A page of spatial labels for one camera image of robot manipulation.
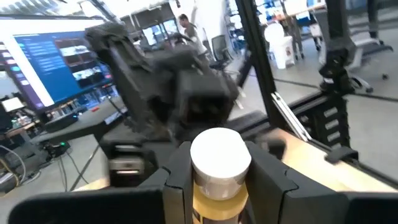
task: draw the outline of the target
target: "black bracket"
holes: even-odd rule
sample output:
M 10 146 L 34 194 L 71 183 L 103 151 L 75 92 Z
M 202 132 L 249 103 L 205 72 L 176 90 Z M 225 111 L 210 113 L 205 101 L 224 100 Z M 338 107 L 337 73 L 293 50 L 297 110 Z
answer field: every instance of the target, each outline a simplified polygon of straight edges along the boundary
M 336 164 L 339 161 L 342 161 L 345 159 L 358 160 L 359 159 L 358 151 L 355 151 L 354 149 L 343 146 L 339 149 L 332 150 L 329 154 L 327 154 L 325 156 L 325 160 L 331 164 Z

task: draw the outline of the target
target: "screen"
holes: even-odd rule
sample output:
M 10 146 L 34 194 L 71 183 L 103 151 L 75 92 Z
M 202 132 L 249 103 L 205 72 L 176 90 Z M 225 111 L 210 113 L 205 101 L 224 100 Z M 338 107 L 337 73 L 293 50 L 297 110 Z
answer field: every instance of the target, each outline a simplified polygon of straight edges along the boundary
M 151 27 L 144 29 L 142 32 L 144 33 L 145 37 L 147 38 L 149 45 L 156 44 L 156 40 L 154 37 L 154 31 L 152 30 Z
M 18 99 L 18 97 L 14 97 L 9 100 L 4 100 L 1 102 L 1 104 L 4 107 L 4 109 L 6 110 L 6 112 L 10 112 L 10 111 L 17 110 L 17 109 L 24 107 L 24 105 Z
M 163 22 L 163 25 L 166 28 L 168 34 L 178 33 L 177 25 L 173 19 Z
M 110 81 L 105 65 L 87 49 L 84 30 L 101 20 L 2 19 L 5 65 L 35 109 L 65 101 Z

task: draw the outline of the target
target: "wooden table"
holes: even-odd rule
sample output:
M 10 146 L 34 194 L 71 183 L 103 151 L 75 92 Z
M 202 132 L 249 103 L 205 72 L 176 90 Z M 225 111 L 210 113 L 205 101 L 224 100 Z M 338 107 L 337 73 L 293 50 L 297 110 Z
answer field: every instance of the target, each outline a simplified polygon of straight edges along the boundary
M 285 139 L 284 164 L 330 189 L 337 192 L 397 192 L 397 189 L 345 162 L 330 164 L 324 159 L 325 152 L 283 130 L 276 129 L 267 136 Z M 99 179 L 77 190 L 96 190 L 106 186 L 108 180 Z
M 39 120 L 35 120 L 34 122 L 31 122 L 31 123 L 29 123 L 27 125 L 23 125 L 23 126 L 21 126 L 19 128 L 11 129 L 8 132 L 6 132 L 6 136 L 7 136 L 7 138 L 11 138 L 11 137 L 16 136 L 18 134 L 21 134 L 21 133 L 25 132 L 26 130 L 28 130 L 29 128 L 34 127 L 39 122 L 40 122 Z

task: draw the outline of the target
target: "workbench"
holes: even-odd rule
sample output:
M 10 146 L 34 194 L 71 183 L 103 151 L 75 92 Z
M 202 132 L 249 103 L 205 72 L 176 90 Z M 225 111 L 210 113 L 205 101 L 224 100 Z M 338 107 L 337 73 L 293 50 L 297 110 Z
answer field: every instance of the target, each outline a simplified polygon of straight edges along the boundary
M 120 97 L 113 98 L 112 101 L 122 113 L 127 113 L 127 109 Z M 122 116 L 117 109 L 109 101 L 104 101 L 98 105 L 96 111 L 89 110 L 79 115 L 79 120 L 76 123 L 53 133 L 43 132 L 33 138 L 32 143 L 38 144 L 51 141 L 57 144 L 91 134 L 94 134 L 97 141 L 99 141 L 105 133 L 113 128 L 115 124 L 120 123 L 118 121 L 121 120 Z
M 35 120 L 29 124 L 25 124 L 21 127 L 18 128 L 13 128 L 4 133 L 4 138 L 8 138 L 11 140 L 12 137 L 17 136 L 18 134 L 21 135 L 21 137 L 24 139 L 23 145 L 20 146 L 22 150 L 28 150 L 31 153 L 35 154 L 38 156 L 41 162 L 46 162 L 47 155 L 46 153 L 42 152 L 37 146 L 33 145 L 31 143 L 31 138 L 29 137 L 27 130 L 30 128 L 34 128 L 37 124 L 39 124 L 39 120 Z
M 294 13 L 290 13 L 290 14 L 287 14 L 287 15 L 283 15 L 283 14 L 278 15 L 274 19 L 272 19 L 271 21 L 267 21 L 265 23 L 262 23 L 261 25 L 262 26 L 263 25 L 268 25 L 271 22 L 275 22 L 275 21 L 283 21 L 285 19 L 297 16 L 298 14 L 301 14 L 303 12 L 309 12 L 309 11 L 314 11 L 314 10 L 317 10 L 317 9 L 324 9 L 324 8 L 325 8 L 325 4 L 324 3 L 314 4 L 313 6 L 307 7 L 305 10 L 300 10 L 300 11 L 297 11 L 297 12 L 294 12 Z
M 337 192 L 397 192 L 397 189 L 345 162 L 330 164 L 324 159 L 326 155 L 324 151 L 286 131 L 276 129 L 266 137 L 278 137 L 286 141 L 286 150 L 282 159 L 284 164 L 332 190 Z M 76 190 L 97 190 L 108 185 L 107 178 L 103 178 Z

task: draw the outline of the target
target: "white trash bin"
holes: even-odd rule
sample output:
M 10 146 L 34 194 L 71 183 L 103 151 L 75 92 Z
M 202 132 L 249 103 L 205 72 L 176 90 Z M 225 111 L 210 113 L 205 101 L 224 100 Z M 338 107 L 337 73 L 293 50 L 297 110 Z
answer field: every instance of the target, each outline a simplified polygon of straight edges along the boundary
M 270 24 L 264 31 L 264 37 L 269 43 L 269 52 L 274 55 L 279 69 L 285 69 L 287 64 L 295 64 L 293 37 L 285 37 L 282 25 Z
M 274 53 L 276 65 L 279 69 L 285 69 L 286 65 L 294 65 L 293 37 L 287 36 L 270 43 Z

